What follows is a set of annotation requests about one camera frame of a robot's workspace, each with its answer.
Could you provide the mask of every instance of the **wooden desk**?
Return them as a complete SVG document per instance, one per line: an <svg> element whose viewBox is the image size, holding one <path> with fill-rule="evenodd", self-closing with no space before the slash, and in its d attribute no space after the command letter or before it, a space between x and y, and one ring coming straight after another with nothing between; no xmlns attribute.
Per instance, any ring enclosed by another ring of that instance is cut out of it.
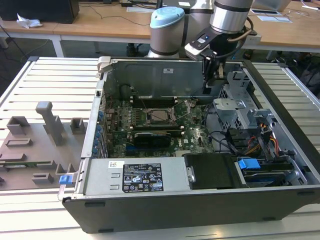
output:
<svg viewBox="0 0 320 240"><path fill-rule="evenodd" d="M53 30L54 34L150 39L151 13L127 12L127 8L121 7L120 4L115 6L92 5L91 7L83 7L88 4L79 5L80 12L73 24L57 24Z"/></svg>
<svg viewBox="0 0 320 240"><path fill-rule="evenodd" d="M314 3L308 2L307 4L317 6ZM262 35L259 46L268 46L270 47L268 50L276 50L274 48L277 47L279 50L284 51L287 48L320 49L320 14L315 10L303 8L302 3L299 1L292 1L282 14L284 15L294 10L309 14L310 18L291 12L289 18L292 23L282 23L261 21L256 15L252 16L252 12L249 13L254 23L254 30Z"/></svg>
<svg viewBox="0 0 320 240"><path fill-rule="evenodd" d="M61 40L150 43L150 13L127 12L126 7L96 6L80 3L80 12L73 24L44 22L42 27L30 29L20 27L15 21L4 21L4 27L14 38L49 39L58 57L64 57ZM259 44L248 41L247 49L313 52L320 53L320 14L315 10L302 8L301 2L291 2L284 13L296 10L308 13L309 17L292 12L292 23L261 21L252 12L249 13L254 29L262 36ZM0 31L0 37L6 34Z"/></svg>

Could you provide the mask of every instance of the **gray plastic block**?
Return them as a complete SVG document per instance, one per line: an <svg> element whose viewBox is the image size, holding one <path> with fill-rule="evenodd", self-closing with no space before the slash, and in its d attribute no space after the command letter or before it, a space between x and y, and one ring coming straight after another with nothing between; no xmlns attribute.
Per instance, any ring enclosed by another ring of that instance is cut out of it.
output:
<svg viewBox="0 0 320 240"><path fill-rule="evenodd" d="M27 147L32 145L32 141L30 138L19 138L19 139L8 139L4 142L4 144L10 147Z"/></svg>
<svg viewBox="0 0 320 240"><path fill-rule="evenodd" d="M0 165L0 172L8 172L9 169L5 167L5 165Z"/></svg>
<svg viewBox="0 0 320 240"><path fill-rule="evenodd" d="M72 165L72 163L69 163L68 171L66 171L66 172L67 172L68 174L69 174L69 173L74 173L74 172L76 172L74 166Z"/></svg>
<svg viewBox="0 0 320 240"><path fill-rule="evenodd" d="M65 175L66 174L66 171L64 170L64 168L62 167L62 165L59 163L56 167L56 170L55 170L55 175Z"/></svg>
<svg viewBox="0 0 320 240"><path fill-rule="evenodd" d="M17 162L26 160L27 156L24 153L14 153L14 154L1 154L0 161L5 162Z"/></svg>
<svg viewBox="0 0 320 240"><path fill-rule="evenodd" d="M84 120L79 117L74 117L71 119L70 128L71 128L72 134L85 134L86 133L86 127L85 127Z"/></svg>
<svg viewBox="0 0 320 240"><path fill-rule="evenodd" d="M39 169L56 169L57 164L55 163L55 161L51 161L50 163L38 163L36 165Z"/></svg>
<svg viewBox="0 0 320 240"><path fill-rule="evenodd" d="M58 164L63 166L64 172L67 172L69 164L72 164L75 171L79 169L85 134L73 134L70 128L70 121L64 122L62 123L63 131L61 133L63 145L56 147L52 137L44 130L43 124L44 123L30 123L29 127L23 128L25 135L12 135L11 132L8 133L4 143L9 140L16 141L30 138L32 140L32 145L8 147L6 144L3 144L0 147L0 154L24 153L27 156L25 161L16 162L17 168L15 168L15 166L7 167L8 164L13 165L12 162L7 163L0 160L0 176L5 179L5 184L1 186L1 190L59 188L60 176L66 173L56 175ZM54 179L53 183L35 184L32 181L33 174L41 172L50 173Z"/></svg>
<svg viewBox="0 0 320 240"><path fill-rule="evenodd" d="M61 121L56 121L56 117L52 114L52 103L50 101L40 101L35 111L38 114L41 114L43 117L43 120L45 122L46 131L50 133L52 136L52 139L56 146L60 146L62 144L63 138L62 138L62 123Z"/></svg>
<svg viewBox="0 0 320 240"><path fill-rule="evenodd" d="M62 123L61 123L61 120L60 120L60 117L59 116L53 116L54 117L54 121L55 121L55 123L56 123L56 129L57 129L57 131L59 131L60 133L62 133L62 131L63 131L63 129L64 129L64 126L62 125ZM50 134L50 132L49 132L49 130L48 130L48 128L47 128L47 125L43 125L43 127L44 127L44 130L45 130L45 132L47 133L47 134Z"/></svg>
<svg viewBox="0 0 320 240"><path fill-rule="evenodd" d="M52 184L54 182L54 178L51 176L49 172L47 173L34 173L32 181L35 184Z"/></svg>
<svg viewBox="0 0 320 240"><path fill-rule="evenodd" d="M30 126L24 116L12 116L6 125L12 135L25 135L23 127Z"/></svg>

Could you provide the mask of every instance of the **floor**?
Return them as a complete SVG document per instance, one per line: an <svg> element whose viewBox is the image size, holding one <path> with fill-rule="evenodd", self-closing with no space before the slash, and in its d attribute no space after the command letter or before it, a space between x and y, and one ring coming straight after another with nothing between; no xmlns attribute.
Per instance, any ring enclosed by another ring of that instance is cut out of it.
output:
<svg viewBox="0 0 320 240"><path fill-rule="evenodd" d="M55 57L55 50L50 40L15 38L17 45L29 56ZM0 47L0 96L6 90L10 82L15 78L21 67L26 62L23 54L15 43L7 38L8 48ZM90 41L62 41L65 56L68 58L98 58L100 56L125 57L127 54L126 43L100 42L100 53L95 53L94 43ZM149 51L149 44L139 47L139 56L145 56ZM239 51L235 59L241 59L244 50ZM251 61L267 62L268 51L254 51Z"/></svg>

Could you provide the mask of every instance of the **aluminum extrusion table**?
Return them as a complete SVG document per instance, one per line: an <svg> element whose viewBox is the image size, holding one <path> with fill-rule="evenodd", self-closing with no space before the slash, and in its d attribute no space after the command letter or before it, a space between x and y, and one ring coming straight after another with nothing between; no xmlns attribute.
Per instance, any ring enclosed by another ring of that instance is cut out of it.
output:
<svg viewBox="0 0 320 240"><path fill-rule="evenodd" d="M88 121L96 88L95 58L40 57L28 61L0 98L0 144L8 134L11 116L26 116L29 123L43 120L35 111L38 101L52 101L53 114L62 122L72 117ZM314 146L320 151L320 103L287 68L254 63ZM255 93L264 105L263 98ZM281 221L215 226L84 233L58 201L58 189L0 191L0 238L81 240L318 240L320 204L302 207Z"/></svg>

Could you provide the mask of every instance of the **power supply label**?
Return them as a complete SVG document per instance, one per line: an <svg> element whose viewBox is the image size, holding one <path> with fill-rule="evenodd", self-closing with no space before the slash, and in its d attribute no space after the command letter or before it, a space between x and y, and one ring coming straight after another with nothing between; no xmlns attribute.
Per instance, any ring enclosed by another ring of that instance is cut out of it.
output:
<svg viewBox="0 0 320 240"><path fill-rule="evenodd" d="M164 190L160 163L124 164L122 191L125 193L159 192Z"/></svg>

